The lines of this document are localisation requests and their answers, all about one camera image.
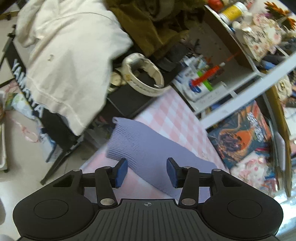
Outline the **purple and mauve sweater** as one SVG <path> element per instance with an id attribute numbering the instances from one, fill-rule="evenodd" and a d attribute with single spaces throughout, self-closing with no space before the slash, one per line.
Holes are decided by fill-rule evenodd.
<path id="1" fill-rule="evenodd" d="M 211 173 L 217 168 L 214 163 L 197 157 L 139 121 L 114 118 L 113 122 L 115 129 L 107 145 L 107 157 L 125 158 L 134 173 L 170 197 L 179 199 L 181 190 L 175 189 L 170 182 L 168 158 L 173 158 L 181 167 L 194 167 L 203 173 Z"/>

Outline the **pink checkered desk mat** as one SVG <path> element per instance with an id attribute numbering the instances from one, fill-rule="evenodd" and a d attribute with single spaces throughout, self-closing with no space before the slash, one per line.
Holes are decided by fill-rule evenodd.
<path id="1" fill-rule="evenodd" d="M 93 173 L 125 158 L 128 172 L 123 185 L 114 191 L 117 199 L 178 199 L 181 191 L 171 185 L 167 175 L 168 158 L 204 173 L 225 168 L 200 121 L 175 90 L 159 97 L 133 120 L 114 117 L 112 121 L 115 128 L 109 141 L 82 171 Z"/>

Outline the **black Yamaha keyboard stand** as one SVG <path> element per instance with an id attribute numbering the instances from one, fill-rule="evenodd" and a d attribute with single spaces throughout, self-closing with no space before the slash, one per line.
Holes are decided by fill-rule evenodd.
<path id="1" fill-rule="evenodd" d="M 75 136 L 60 116 L 51 113 L 43 106 L 34 102 L 31 92 L 25 84 L 27 70 L 15 47 L 15 36 L 16 25 L 13 25 L 13 29 L 8 33 L 8 40 L 3 48 L 1 63 L 3 63 L 4 59 L 7 60 L 19 89 L 29 103 L 31 113 L 40 122 L 44 134 L 48 135 L 57 145 L 46 160 L 47 162 L 53 161 L 53 165 L 40 181 L 42 185 L 45 185 L 65 162 L 66 157 L 80 145 L 83 141 L 83 136 Z"/>

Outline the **white pink plush bunny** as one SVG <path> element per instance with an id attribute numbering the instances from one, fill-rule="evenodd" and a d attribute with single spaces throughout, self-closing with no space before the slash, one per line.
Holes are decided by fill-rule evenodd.
<path id="1" fill-rule="evenodd" d="M 269 154 L 253 151 L 230 169 L 230 174 L 270 197 L 278 191 L 278 181 Z"/>

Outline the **Harry Potter book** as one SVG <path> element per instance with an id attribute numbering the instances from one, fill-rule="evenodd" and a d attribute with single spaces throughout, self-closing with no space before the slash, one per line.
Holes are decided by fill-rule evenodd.
<path id="1" fill-rule="evenodd" d="M 255 150 L 267 150 L 271 132 L 256 101 L 223 120 L 208 138 L 224 165 L 231 169 Z"/>

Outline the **red tassel pen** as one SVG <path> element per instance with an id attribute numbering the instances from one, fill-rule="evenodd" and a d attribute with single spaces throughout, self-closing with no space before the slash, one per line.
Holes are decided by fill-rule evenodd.
<path id="1" fill-rule="evenodd" d="M 197 86 L 200 83 L 204 82 L 211 76 L 215 75 L 224 66 L 225 66 L 225 62 L 222 62 L 219 65 L 216 65 L 211 69 L 207 70 L 201 77 L 195 78 L 194 80 L 191 81 L 192 86 Z"/>

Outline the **white garment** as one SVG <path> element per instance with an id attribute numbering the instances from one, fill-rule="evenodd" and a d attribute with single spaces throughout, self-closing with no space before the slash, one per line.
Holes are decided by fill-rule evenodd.
<path id="1" fill-rule="evenodd" d="M 33 100 L 81 135 L 105 105 L 113 60 L 132 40 L 105 1 L 28 1 L 16 37 L 32 47 L 26 86 Z"/>

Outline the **dark olive green garment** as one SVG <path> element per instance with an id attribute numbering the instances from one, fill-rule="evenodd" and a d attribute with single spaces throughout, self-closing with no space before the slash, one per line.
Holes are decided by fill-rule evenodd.
<path id="1" fill-rule="evenodd" d="M 159 60 L 203 21 L 208 1 L 106 1 L 144 56 Z"/>

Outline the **white bookshelf frame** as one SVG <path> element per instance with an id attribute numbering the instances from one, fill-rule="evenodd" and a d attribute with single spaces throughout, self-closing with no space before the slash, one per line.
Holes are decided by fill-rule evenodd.
<path id="1" fill-rule="evenodd" d="M 237 54 L 235 59 L 226 63 L 225 71 L 217 78 L 218 83 L 213 91 L 196 102 L 187 101 L 194 115 L 201 115 L 200 122 L 205 129 L 262 95 L 280 78 L 295 69 L 295 54 L 291 54 L 267 75 L 261 73 L 231 29 L 208 6 L 205 6 L 203 22 L 191 30 L 190 36 L 199 40 L 200 53 L 210 57 L 214 64 Z"/>

